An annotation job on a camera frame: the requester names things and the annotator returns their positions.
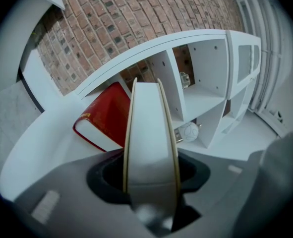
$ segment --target red book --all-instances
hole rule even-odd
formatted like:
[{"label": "red book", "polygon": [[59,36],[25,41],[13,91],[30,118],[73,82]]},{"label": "red book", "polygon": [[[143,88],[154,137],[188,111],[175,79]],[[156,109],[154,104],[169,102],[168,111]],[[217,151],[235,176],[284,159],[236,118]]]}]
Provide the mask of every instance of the red book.
[{"label": "red book", "polygon": [[115,82],[87,107],[73,130],[103,151],[123,148],[129,109],[130,98]]}]

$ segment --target white ball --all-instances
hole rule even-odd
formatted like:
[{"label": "white ball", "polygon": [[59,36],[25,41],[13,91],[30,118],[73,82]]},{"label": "white ball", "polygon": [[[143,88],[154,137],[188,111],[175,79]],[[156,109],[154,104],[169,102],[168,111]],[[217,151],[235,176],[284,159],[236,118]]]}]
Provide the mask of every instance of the white ball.
[{"label": "white ball", "polygon": [[198,137],[199,128],[195,123],[190,121],[179,127],[178,131],[185,142],[192,142]]}]

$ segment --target cube shelf compartment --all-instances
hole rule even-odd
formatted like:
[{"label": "cube shelf compartment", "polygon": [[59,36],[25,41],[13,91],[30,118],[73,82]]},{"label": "cube shelf compartment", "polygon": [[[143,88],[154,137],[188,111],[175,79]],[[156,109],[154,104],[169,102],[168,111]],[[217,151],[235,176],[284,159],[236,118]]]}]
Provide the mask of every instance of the cube shelf compartment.
[{"label": "cube shelf compartment", "polygon": [[[260,40],[248,34],[227,31],[202,40],[191,40],[182,47],[169,47],[148,57],[156,78],[163,83],[170,107],[173,128],[194,119],[202,124],[198,138],[180,142],[177,147],[205,153],[212,144],[230,133],[242,120],[253,95],[260,70]],[[174,55],[182,49],[190,56],[193,71],[183,66],[183,57]],[[179,72],[188,70],[192,85],[183,89]],[[230,112],[223,117],[226,102]]]}]

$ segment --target brick wall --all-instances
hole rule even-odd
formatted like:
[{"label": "brick wall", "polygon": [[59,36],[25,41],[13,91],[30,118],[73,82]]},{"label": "brick wall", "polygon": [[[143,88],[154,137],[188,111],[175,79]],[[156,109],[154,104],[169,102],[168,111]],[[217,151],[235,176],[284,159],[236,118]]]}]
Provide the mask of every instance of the brick wall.
[{"label": "brick wall", "polygon": [[[156,37],[192,29],[242,31],[234,0],[63,0],[35,29],[46,70],[63,95],[74,90],[103,64]],[[121,72],[153,82],[147,61]]]}]

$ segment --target white cabinet door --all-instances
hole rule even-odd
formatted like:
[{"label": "white cabinet door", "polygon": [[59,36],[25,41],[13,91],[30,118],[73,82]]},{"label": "white cabinet door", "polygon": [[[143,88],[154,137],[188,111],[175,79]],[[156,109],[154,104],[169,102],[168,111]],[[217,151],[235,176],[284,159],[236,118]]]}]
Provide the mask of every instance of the white cabinet door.
[{"label": "white cabinet door", "polygon": [[260,72],[261,39],[236,31],[227,31],[230,54],[230,79],[227,99],[232,99]]}]

